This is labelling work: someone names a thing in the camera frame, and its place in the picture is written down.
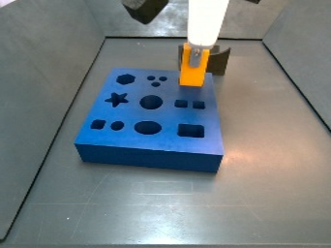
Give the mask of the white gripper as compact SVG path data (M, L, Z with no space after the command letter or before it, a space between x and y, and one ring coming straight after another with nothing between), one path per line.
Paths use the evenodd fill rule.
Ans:
M217 41L229 0L188 0L187 42L192 47L188 57L191 68L200 66L201 48Z

